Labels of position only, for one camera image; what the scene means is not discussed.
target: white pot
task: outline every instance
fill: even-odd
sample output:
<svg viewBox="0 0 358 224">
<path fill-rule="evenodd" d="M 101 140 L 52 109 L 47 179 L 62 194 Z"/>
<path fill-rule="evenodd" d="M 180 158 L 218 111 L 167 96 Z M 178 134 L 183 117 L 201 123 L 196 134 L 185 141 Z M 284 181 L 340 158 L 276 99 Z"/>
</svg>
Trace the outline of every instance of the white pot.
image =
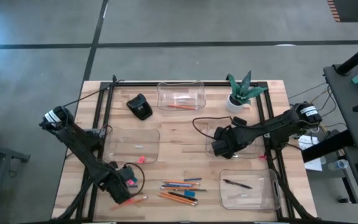
<svg viewBox="0 0 358 224">
<path fill-rule="evenodd" d="M 242 111 L 242 108 L 244 107 L 244 105 L 234 105 L 230 102 L 230 95 L 227 97 L 226 100 L 226 108 L 227 110 L 229 110 L 232 113 L 240 113 Z"/>
</svg>

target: table leg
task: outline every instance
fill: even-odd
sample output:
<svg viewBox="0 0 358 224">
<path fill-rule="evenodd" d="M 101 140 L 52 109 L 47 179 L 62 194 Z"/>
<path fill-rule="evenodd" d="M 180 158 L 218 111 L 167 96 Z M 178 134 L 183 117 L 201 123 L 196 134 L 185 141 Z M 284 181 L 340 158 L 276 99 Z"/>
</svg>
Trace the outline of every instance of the table leg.
<svg viewBox="0 0 358 224">
<path fill-rule="evenodd" d="M 354 145 L 352 136 L 349 130 L 343 131 L 341 133 L 335 134 L 330 138 L 325 139 L 324 141 L 309 147 L 302 151 L 303 162 L 309 162 L 313 159 L 320 158 L 323 155 L 326 155 L 330 152 L 335 152 L 338 149 L 342 149 L 345 146 Z"/>
</svg>

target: orange pencil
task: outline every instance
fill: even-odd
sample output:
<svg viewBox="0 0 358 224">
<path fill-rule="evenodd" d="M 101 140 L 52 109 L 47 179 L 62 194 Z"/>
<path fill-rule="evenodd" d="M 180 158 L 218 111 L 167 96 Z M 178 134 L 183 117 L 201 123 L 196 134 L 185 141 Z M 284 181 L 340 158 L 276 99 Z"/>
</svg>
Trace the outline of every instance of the orange pencil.
<svg viewBox="0 0 358 224">
<path fill-rule="evenodd" d="M 174 197 L 172 197 L 172 196 L 168 196 L 168 195 L 159 194 L 159 195 L 157 195 L 157 196 L 163 197 L 163 198 L 167 198 L 167 199 L 171 199 L 171 200 L 174 200 L 174 201 L 176 201 L 176 202 L 181 202 L 181 203 L 185 203 L 185 204 L 192 205 L 192 206 L 195 206 L 195 205 L 196 205 L 195 203 L 186 202 L 186 201 L 184 201 L 184 200 L 180 200 L 180 199 L 174 198 Z"/>
<path fill-rule="evenodd" d="M 198 202 L 196 202 L 196 201 L 192 201 L 192 200 L 189 200 L 189 199 L 187 199 L 187 198 L 183 198 L 183 197 L 179 197 L 179 196 L 176 196 L 176 195 L 168 194 L 168 193 L 166 193 L 166 192 L 160 192 L 160 194 L 166 195 L 166 196 L 170 196 L 170 197 L 174 197 L 174 198 L 183 200 L 183 201 L 185 201 L 185 202 L 195 203 L 196 205 L 198 204 Z"/>
<path fill-rule="evenodd" d="M 188 109 L 188 110 L 195 110 L 195 107 L 192 106 L 182 106 L 182 105 L 168 105 L 169 107 L 181 108 L 181 109 Z"/>
<path fill-rule="evenodd" d="M 135 203 L 138 203 L 138 202 L 141 202 L 143 200 L 145 200 L 147 198 L 147 196 L 144 196 L 142 198 L 139 198 L 139 199 L 136 199 L 136 200 L 133 200 L 133 201 L 130 201 L 130 202 L 123 202 L 122 204 L 120 205 L 116 205 L 116 206 L 113 206 L 111 208 L 111 210 L 115 210 L 117 208 L 121 208 L 122 206 L 125 206 L 125 205 L 131 205 L 131 204 L 135 204 Z"/>
<path fill-rule="evenodd" d="M 199 185 L 200 183 L 196 182 L 187 182 L 187 181 L 178 181 L 178 180 L 163 180 L 162 182 L 165 183 L 177 183 L 177 184 L 193 184 L 193 185 Z"/>
</svg>

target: wooden table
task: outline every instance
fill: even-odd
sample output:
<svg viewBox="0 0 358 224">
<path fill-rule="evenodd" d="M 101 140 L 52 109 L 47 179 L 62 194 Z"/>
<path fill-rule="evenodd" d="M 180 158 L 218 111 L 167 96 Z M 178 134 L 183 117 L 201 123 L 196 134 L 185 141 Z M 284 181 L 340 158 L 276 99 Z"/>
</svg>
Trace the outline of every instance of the wooden table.
<svg viewBox="0 0 358 224">
<path fill-rule="evenodd" d="M 289 109 L 284 83 L 281 80 L 267 81 L 275 115 L 282 114 Z M 100 81 L 84 82 L 81 97 L 99 89 Z M 111 210 L 114 200 L 107 192 L 98 192 L 95 209 L 95 221 L 122 222 L 161 222 L 161 221 L 193 221 L 193 222 L 222 222 L 222 221 L 273 221 L 276 220 L 275 211 L 226 210 L 219 198 L 219 173 L 223 169 L 267 169 L 266 161 L 261 159 L 235 158 L 231 160 L 214 157 L 206 152 L 206 138 L 199 134 L 191 124 L 193 118 L 200 116 L 222 117 L 233 116 L 224 104 L 230 94 L 229 86 L 209 86 L 205 88 L 207 104 L 202 114 L 186 116 L 163 116 L 157 108 L 156 87 L 115 87 L 109 124 L 113 127 L 130 129 L 157 129 L 160 132 L 159 154 L 156 162 L 141 165 L 145 172 L 145 187 L 143 193 L 149 198 L 138 205 L 129 205 L 117 210 Z M 127 108 L 126 101 L 143 93 L 153 108 L 153 115 L 145 121 L 137 119 Z M 97 95 L 82 100 L 78 104 L 76 124 L 82 128 L 91 128 Z M 262 97 L 265 117 L 268 118 L 265 100 Z M 255 99 L 252 106 L 247 106 L 241 114 L 237 114 L 248 121 L 248 124 L 259 122 Z M 206 123 L 199 124 L 205 129 Z M 253 146 L 263 154 L 261 141 L 255 141 Z M 105 154 L 111 151 L 112 145 L 106 142 Z M 289 181 L 289 186 L 299 202 L 306 210 L 316 216 L 314 202 L 306 176 L 301 152 L 292 147 L 283 150 L 283 158 Z M 60 185 L 57 192 L 53 217 L 59 216 L 74 199 L 80 190 L 84 166 L 75 157 L 69 157 L 64 164 Z M 160 198 L 161 180 L 181 180 L 191 177 L 202 177 L 200 182 L 207 192 L 197 192 L 200 203 L 192 207 L 178 202 Z M 283 213 L 286 214 L 285 201 L 282 197 Z"/>
</svg>

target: blue pencil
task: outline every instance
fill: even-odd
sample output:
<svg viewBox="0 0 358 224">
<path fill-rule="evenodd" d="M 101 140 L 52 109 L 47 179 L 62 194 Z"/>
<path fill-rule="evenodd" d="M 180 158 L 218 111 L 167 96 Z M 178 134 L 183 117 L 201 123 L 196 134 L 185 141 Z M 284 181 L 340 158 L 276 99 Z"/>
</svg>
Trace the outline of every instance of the blue pencil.
<svg viewBox="0 0 358 224">
<path fill-rule="evenodd" d="M 197 178 L 190 178 L 190 179 L 184 179 L 184 181 L 192 181 L 192 180 L 201 180 L 201 177 L 197 177 Z"/>
</svg>

